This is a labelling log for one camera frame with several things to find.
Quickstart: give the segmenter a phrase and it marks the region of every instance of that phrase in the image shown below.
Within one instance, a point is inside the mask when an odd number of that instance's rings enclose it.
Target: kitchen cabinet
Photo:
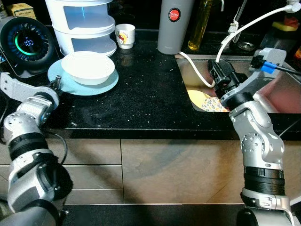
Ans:
[[[119,139],[67,139],[65,167],[74,186],[66,204],[123,203]],[[47,139],[48,147],[63,157],[59,139]],[[0,145],[0,194],[7,193],[9,164],[7,147]]]
[[[60,140],[49,148],[62,157]],[[237,140],[67,139],[65,167],[74,182],[67,204],[242,203]],[[285,141],[286,194],[301,193],[301,142]],[[0,194],[10,159],[0,145]]]
[[[286,194],[300,191],[301,142],[285,142]],[[126,203],[242,203],[239,141],[121,140]]]

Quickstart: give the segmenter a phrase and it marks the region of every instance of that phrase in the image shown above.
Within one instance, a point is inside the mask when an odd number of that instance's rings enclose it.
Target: white drawer unit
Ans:
[[[109,57],[116,51],[110,39],[115,30],[115,20],[108,15],[111,1],[45,0],[61,53],[94,51]]]

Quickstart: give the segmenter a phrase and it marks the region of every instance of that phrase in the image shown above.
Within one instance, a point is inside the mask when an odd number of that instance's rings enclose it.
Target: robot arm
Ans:
[[[58,158],[48,149],[40,126],[58,106],[48,87],[32,87],[1,73],[1,90],[22,101],[4,120],[4,138],[12,160],[8,205],[15,213],[0,225],[56,226],[72,181]]]
[[[282,65],[285,51],[265,48],[255,57]],[[274,132],[270,117],[253,99],[256,91],[272,79],[278,70],[254,69],[247,78],[236,73],[226,61],[209,62],[215,91],[223,106],[228,107],[243,153],[245,187],[241,198],[246,208],[238,213],[238,226],[294,226],[290,200],[285,195],[282,156],[284,143]]]

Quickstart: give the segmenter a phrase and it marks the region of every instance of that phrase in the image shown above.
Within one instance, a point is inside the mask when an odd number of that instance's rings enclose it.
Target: green glowing ring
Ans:
[[[24,53],[25,55],[28,55],[28,56],[34,56],[34,55],[37,55],[37,53],[28,53],[28,52],[25,52],[24,50],[22,50],[18,44],[18,37],[19,37],[19,34],[16,35],[15,37],[15,45],[17,47],[17,49],[21,52],[21,53]]]

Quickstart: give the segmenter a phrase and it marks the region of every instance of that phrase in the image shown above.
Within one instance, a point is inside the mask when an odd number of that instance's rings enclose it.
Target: black cable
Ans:
[[[285,134],[291,127],[293,127],[294,125],[296,125],[299,121],[301,120],[301,118],[299,118],[298,120],[296,120],[295,122],[293,122],[289,127],[287,127],[282,133],[279,134],[279,136],[281,137],[283,134]]]
[[[285,67],[277,66],[276,69],[278,69],[280,71],[284,71],[284,72],[288,72],[288,73],[291,73],[291,74],[296,74],[296,75],[301,76],[301,72],[298,72],[298,71],[295,71],[295,70],[291,70],[291,69],[287,69]]]
[[[61,161],[61,165],[63,165],[63,163],[65,162],[65,160],[66,160],[66,158],[67,158],[67,154],[68,154],[68,146],[67,146],[67,143],[66,143],[65,139],[62,138],[60,135],[58,135],[58,134],[56,134],[56,133],[53,133],[53,132],[50,132],[50,131],[44,131],[44,132],[46,132],[46,133],[48,133],[48,134],[50,134],[50,135],[57,136],[58,138],[61,139],[61,141],[62,141],[62,143],[63,143],[63,146],[64,146],[64,152],[65,152],[65,153],[64,153],[64,157],[63,157],[63,159],[62,159],[62,161]]]
[[[9,100],[6,100],[6,106],[4,108],[4,111],[0,117],[0,131],[2,130],[2,121],[3,118],[5,116],[6,111],[8,110],[8,104],[9,104]],[[6,142],[2,140],[2,134],[0,133],[0,144],[6,145]]]

